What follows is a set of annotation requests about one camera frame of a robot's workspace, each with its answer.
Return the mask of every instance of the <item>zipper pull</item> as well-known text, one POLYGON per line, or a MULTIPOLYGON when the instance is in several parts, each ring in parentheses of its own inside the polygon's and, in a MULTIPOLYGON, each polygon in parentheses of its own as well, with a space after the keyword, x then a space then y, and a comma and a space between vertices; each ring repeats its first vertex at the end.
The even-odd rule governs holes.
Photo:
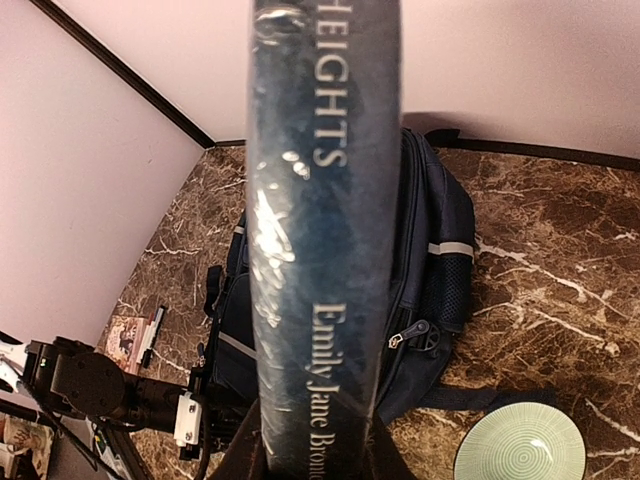
POLYGON ((411 325, 409 328, 405 328, 400 333, 396 333, 393 337, 389 339, 389 348, 396 349, 400 342, 404 342, 405 340, 409 340, 413 337, 418 337, 420 335, 424 335, 429 331, 431 325, 426 320, 418 320, 416 323, 411 325))

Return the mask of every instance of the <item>mesh side pocket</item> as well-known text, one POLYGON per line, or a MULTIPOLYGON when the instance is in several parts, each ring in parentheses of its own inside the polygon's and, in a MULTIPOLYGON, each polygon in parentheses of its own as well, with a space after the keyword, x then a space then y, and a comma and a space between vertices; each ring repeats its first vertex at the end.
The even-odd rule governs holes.
POLYGON ((429 255, 419 316, 460 333, 471 304, 471 257, 462 254, 429 255))

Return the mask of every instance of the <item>white wall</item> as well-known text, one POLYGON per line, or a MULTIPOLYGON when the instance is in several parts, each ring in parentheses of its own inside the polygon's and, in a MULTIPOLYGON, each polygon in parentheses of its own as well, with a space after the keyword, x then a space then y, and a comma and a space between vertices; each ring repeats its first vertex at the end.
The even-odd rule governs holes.
POLYGON ((95 343, 201 153, 36 7, 0 0, 0 330, 95 343))
MULTIPOLYGON (((213 138, 244 138, 251 0, 55 1, 213 138)), ((636 0, 402 4, 405 112, 640 158, 636 0)))

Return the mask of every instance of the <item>book spine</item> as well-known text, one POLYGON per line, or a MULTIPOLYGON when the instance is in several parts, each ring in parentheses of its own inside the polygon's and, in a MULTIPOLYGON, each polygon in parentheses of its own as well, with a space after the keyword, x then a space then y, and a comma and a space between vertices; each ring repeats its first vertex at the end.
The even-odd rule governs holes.
POLYGON ((255 0, 249 258, 277 478, 362 465, 393 253, 399 24, 394 0, 255 0))

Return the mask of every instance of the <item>plate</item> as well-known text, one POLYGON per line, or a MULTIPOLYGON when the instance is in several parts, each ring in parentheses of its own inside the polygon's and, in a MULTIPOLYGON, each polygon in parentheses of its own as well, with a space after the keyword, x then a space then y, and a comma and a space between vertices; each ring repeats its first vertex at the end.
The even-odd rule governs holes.
POLYGON ((557 408, 522 402, 480 420, 462 441, 455 480, 582 480, 584 439, 557 408))

